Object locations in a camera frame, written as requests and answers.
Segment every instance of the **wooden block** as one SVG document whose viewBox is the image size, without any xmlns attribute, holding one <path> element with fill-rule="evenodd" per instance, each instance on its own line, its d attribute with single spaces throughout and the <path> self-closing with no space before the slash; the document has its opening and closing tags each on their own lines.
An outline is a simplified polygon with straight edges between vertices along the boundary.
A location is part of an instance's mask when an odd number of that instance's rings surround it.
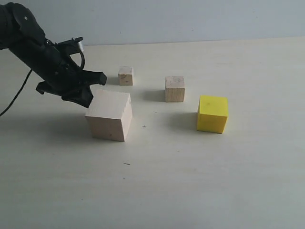
<svg viewBox="0 0 305 229">
<path fill-rule="evenodd" d="M 183 102 L 185 85 L 183 76 L 167 76 L 165 78 L 165 101 Z"/>
<path fill-rule="evenodd" d="M 130 94 L 97 90 L 86 120 L 92 137 L 125 142 L 132 120 Z"/>
<path fill-rule="evenodd" d="M 197 130 L 222 134 L 228 118 L 228 100 L 223 97 L 200 96 Z"/>
<path fill-rule="evenodd" d="M 133 85 L 133 67 L 123 66 L 119 69 L 120 85 Z"/>
</svg>

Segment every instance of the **robotic arm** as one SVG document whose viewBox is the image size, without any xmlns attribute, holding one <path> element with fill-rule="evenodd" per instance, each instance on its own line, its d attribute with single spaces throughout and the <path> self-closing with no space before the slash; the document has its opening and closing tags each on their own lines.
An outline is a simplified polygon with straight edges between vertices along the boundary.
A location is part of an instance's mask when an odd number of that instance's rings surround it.
<svg viewBox="0 0 305 229">
<path fill-rule="evenodd" d="M 52 43 L 29 9 L 17 3 L 0 5 L 0 50 L 9 49 L 44 80 L 36 88 L 39 93 L 88 108 L 93 99 L 90 85 L 105 85 L 107 77 L 83 69 L 82 40 Z M 70 57 L 76 53 L 81 54 L 81 66 Z"/>
</svg>

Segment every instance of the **table surface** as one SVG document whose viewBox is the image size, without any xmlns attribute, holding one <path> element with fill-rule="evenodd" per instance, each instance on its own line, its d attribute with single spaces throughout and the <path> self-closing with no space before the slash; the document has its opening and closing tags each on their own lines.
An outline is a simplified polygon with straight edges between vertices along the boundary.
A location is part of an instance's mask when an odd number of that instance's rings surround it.
<svg viewBox="0 0 305 229">
<path fill-rule="evenodd" d="M 86 109 L 35 91 L 0 118 L 0 228 L 287 229 L 305 217 L 305 38 L 85 47 L 131 94 L 127 142 L 92 139 Z M 0 106 L 29 70 L 0 52 Z M 134 86 L 118 86 L 119 66 Z M 184 103 L 164 78 L 184 76 Z M 228 98 L 225 133 L 196 131 L 200 95 Z"/>
</svg>

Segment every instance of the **yellow cube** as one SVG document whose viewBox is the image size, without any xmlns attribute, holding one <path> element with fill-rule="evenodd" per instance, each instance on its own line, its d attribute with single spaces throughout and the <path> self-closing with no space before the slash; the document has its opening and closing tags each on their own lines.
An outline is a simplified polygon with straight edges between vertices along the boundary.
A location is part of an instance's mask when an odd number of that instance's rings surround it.
<svg viewBox="0 0 305 229">
<path fill-rule="evenodd" d="M 228 100 L 202 95 L 198 107 L 197 130 L 222 134 L 228 118 Z"/>
</svg>

